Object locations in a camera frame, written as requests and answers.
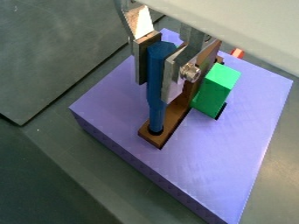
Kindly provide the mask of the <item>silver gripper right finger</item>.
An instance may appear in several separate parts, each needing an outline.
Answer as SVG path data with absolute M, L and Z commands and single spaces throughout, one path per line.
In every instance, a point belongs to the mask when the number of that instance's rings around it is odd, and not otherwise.
M 212 44 L 212 36 L 186 24 L 181 24 L 178 38 L 182 46 L 166 57 L 162 67 L 161 100 L 166 104 L 182 92 L 184 82 L 193 83 L 198 79 L 196 57 Z

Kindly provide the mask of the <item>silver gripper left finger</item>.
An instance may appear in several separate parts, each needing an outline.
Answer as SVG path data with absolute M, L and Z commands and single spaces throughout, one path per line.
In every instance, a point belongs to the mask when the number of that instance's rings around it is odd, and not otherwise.
M 146 47 L 161 40 L 161 33 L 154 30 L 144 4 L 134 0 L 113 0 L 113 3 L 134 56 L 134 82 L 142 85 L 146 82 Z

